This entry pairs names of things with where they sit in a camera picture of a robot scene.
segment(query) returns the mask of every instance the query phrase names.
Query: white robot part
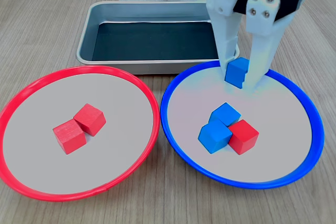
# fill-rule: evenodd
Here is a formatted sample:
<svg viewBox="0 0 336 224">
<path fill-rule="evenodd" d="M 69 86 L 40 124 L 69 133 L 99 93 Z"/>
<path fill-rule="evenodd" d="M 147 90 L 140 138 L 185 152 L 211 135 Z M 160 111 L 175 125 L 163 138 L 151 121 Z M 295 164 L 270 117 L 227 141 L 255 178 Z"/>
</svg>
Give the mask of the white robot part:
<svg viewBox="0 0 336 224">
<path fill-rule="evenodd" d="M 234 59 L 238 43 L 238 30 L 242 14 L 234 13 L 237 0 L 207 0 L 206 8 L 214 31 L 218 58 L 222 72 Z"/>
<path fill-rule="evenodd" d="M 226 68 L 233 60 L 238 42 L 242 14 L 234 12 L 238 0 L 207 0 L 220 67 L 225 77 Z M 295 12 L 276 20 L 281 0 L 247 0 L 246 31 L 253 35 L 249 69 L 243 89 L 253 91 L 270 68 L 281 38 L 295 16 Z"/>
</svg>

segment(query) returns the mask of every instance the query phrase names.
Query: red cube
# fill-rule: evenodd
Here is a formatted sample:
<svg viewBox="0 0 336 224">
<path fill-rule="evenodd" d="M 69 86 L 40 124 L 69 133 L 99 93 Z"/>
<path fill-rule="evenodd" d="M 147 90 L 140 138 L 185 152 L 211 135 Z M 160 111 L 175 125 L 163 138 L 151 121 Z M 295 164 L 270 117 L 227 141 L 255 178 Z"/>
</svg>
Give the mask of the red cube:
<svg viewBox="0 0 336 224">
<path fill-rule="evenodd" d="M 95 136 L 106 124 L 103 112 L 89 104 L 85 104 L 73 119 L 75 119 L 84 132 L 91 136 Z"/>
<path fill-rule="evenodd" d="M 245 120 L 240 120 L 239 122 L 231 125 L 229 130 L 232 132 L 232 137 L 228 144 L 239 155 L 253 148 L 259 136 L 259 132 L 257 132 Z"/>
<path fill-rule="evenodd" d="M 86 144 L 84 131 L 74 119 L 53 129 L 59 145 L 68 155 Z"/>
</svg>

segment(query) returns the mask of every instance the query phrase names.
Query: plate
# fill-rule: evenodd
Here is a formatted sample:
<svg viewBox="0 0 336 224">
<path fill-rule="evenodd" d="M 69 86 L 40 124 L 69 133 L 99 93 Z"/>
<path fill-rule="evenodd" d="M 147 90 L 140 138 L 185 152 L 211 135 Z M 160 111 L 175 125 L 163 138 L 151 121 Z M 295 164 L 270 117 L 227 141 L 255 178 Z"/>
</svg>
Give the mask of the plate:
<svg viewBox="0 0 336 224">
<path fill-rule="evenodd" d="M 66 155 L 53 128 L 89 103 L 105 126 Z M 0 177 L 39 200 L 67 201 L 110 189 L 152 150 L 160 128 L 158 103 L 137 77 L 111 67 L 81 66 L 49 74 L 23 89 L 0 114 Z"/>
<path fill-rule="evenodd" d="M 238 155 L 227 145 L 210 154 L 198 135 L 210 114 L 229 103 L 258 132 L 256 145 Z M 253 93 L 223 81 L 219 61 L 189 68 L 168 86 L 161 121 L 175 151 L 204 175 L 248 189 L 276 188 L 307 174 L 324 145 L 321 117 L 309 97 L 269 70 Z"/>
</svg>

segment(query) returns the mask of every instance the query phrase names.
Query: black tray bottom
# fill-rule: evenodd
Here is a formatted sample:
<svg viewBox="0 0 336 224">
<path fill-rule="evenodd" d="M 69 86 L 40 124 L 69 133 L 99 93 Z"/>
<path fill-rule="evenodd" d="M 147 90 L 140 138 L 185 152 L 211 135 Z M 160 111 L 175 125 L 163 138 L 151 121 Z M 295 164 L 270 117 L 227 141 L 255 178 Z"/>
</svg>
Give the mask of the black tray bottom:
<svg viewBox="0 0 336 224">
<path fill-rule="evenodd" d="M 212 26 L 190 23 L 105 23 L 92 61 L 218 59 Z"/>
</svg>

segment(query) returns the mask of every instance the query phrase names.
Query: blue cube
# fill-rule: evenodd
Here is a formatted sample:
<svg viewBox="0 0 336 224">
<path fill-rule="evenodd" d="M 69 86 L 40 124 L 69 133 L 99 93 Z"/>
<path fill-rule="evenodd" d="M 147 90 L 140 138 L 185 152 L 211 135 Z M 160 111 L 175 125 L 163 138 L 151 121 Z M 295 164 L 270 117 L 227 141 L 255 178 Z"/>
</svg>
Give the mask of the blue cube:
<svg viewBox="0 0 336 224">
<path fill-rule="evenodd" d="M 233 61 L 230 61 L 227 65 L 227 69 L 234 69 L 237 72 L 246 74 L 248 71 L 249 60 L 243 57 L 239 57 Z"/>
<path fill-rule="evenodd" d="M 237 77 L 234 77 L 234 76 L 226 76 L 225 77 L 225 81 L 227 83 L 230 83 L 231 85 L 239 88 L 239 89 L 242 89 L 243 88 L 243 82 L 245 81 L 245 78 L 243 80 L 241 80 L 240 78 L 237 78 Z"/>
<path fill-rule="evenodd" d="M 209 123 L 211 121 L 220 120 L 226 127 L 238 122 L 241 114 L 230 106 L 227 102 L 211 113 Z"/>
<path fill-rule="evenodd" d="M 248 71 L 248 65 L 249 60 L 242 57 L 229 62 L 226 68 L 225 81 L 241 89 Z"/>
<path fill-rule="evenodd" d="M 220 120 L 215 120 L 202 127 L 198 140 L 213 154 L 224 148 L 231 137 L 232 132 Z"/>
</svg>

